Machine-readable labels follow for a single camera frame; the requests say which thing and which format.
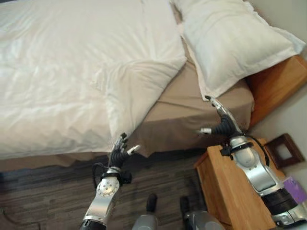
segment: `brown picture frame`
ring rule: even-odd
[[[278,153],[277,147],[282,144],[284,144],[291,153],[290,158],[282,159],[280,154]],[[290,135],[287,133],[282,134],[281,136],[273,139],[272,141],[266,143],[264,146],[269,152],[272,161],[276,165],[277,169],[284,168],[286,166],[290,166],[305,160],[301,151],[298,149]]]

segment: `dark floor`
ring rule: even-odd
[[[135,155],[123,169],[130,170],[132,184],[124,185],[113,222],[131,229],[144,214],[147,196],[158,195],[156,215],[159,226],[182,229],[179,197],[187,195],[193,209],[205,209],[193,163],[203,151],[155,153],[146,159]],[[95,162],[106,163],[106,157]],[[93,161],[77,162],[69,168],[50,166],[17,170],[1,175],[0,205],[7,216],[18,222],[39,221],[43,230],[76,230],[88,209],[94,189]],[[36,230],[37,225],[14,227],[0,214],[0,229]]]

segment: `beige bed sheet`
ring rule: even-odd
[[[179,22],[180,15],[177,11],[175,17]],[[220,142],[217,137],[200,136],[196,133],[201,127],[216,125],[219,116],[209,102],[202,100],[195,65],[185,44],[184,47],[188,59],[186,64],[129,138],[128,147],[140,144],[139,152],[145,157],[154,152],[206,148]],[[219,97],[219,100],[233,113],[240,127],[247,129],[254,99],[245,81],[239,81]],[[101,155],[106,153],[68,153],[7,159],[0,161],[0,171],[48,165],[69,166],[76,160],[88,161]]]

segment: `white wall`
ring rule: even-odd
[[[307,42],[307,0],[249,0],[272,26]],[[307,85],[257,124],[250,133],[268,141],[289,133],[307,160]],[[284,169],[307,190],[307,161]]]

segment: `pillowcase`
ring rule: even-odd
[[[261,23],[242,0],[174,0],[183,36],[198,62],[199,85],[218,97],[240,79],[295,54],[292,43]]]

